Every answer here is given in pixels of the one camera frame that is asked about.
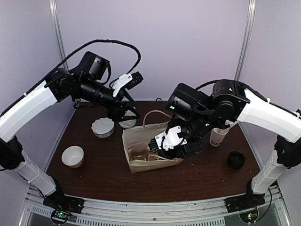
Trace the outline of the cardboard cup carrier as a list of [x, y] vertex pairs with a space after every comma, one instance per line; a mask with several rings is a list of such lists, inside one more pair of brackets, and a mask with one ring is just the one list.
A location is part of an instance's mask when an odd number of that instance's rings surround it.
[[141, 160], [141, 161], [149, 161], [151, 159], [151, 152], [148, 148], [140, 148], [140, 149], [132, 149], [129, 151], [129, 161], [133, 160]]

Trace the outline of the cream paper bag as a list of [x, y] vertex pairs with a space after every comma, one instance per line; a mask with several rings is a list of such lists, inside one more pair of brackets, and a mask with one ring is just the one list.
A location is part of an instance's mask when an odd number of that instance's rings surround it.
[[150, 139], [167, 128], [167, 122], [146, 124], [146, 118], [151, 113], [161, 113], [171, 118], [163, 111], [152, 110], [144, 116], [142, 126], [126, 129], [122, 134], [125, 157], [132, 173], [175, 166], [183, 161], [182, 158], [168, 159], [162, 154], [151, 152], [148, 146]]

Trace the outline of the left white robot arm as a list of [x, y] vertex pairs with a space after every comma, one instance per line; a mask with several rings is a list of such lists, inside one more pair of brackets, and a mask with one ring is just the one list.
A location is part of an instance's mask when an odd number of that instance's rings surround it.
[[110, 62], [90, 51], [79, 65], [67, 71], [57, 68], [27, 94], [0, 115], [0, 165], [13, 170], [28, 183], [38, 188], [57, 209], [67, 206], [68, 200], [59, 182], [49, 176], [29, 159], [16, 137], [16, 133], [35, 116], [67, 97], [83, 99], [108, 110], [108, 118], [114, 122], [139, 119], [134, 100], [128, 94], [143, 81], [139, 72], [117, 78], [110, 88], [100, 83]]

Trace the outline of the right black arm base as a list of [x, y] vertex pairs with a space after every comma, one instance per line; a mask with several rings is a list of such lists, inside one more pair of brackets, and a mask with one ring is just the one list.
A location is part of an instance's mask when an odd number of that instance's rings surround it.
[[225, 200], [226, 208], [228, 213], [242, 211], [250, 208], [254, 208], [259, 205], [265, 204], [264, 195], [256, 194], [244, 194], [239, 196], [234, 196], [226, 198]]

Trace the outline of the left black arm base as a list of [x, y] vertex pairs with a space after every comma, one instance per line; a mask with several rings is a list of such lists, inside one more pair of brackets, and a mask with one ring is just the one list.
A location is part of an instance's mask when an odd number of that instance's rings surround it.
[[50, 195], [43, 195], [43, 199], [45, 206], [49, 206], [58, 211], [78, 214], [82, 212], [85, 202], [81, 198], [67, 196], [59, 191], [55, 191]]

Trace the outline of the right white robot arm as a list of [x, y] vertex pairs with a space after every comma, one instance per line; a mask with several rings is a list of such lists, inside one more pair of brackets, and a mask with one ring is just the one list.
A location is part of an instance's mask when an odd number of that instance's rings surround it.
[[170, 152], [202, 138], [214, 128], [226, 129], [226, 121], [259, 126], [277, 134], [274, 151], [260, 173], [251, 180], [241, 204], [250, 208], [285, 169], [301, 162], [301, 113], [286, 110], [248, 85], [233, 80], [213, 81], [210, 95], [184, 83], [177, 85], [166, 109], [173, 114], [160, 149]]

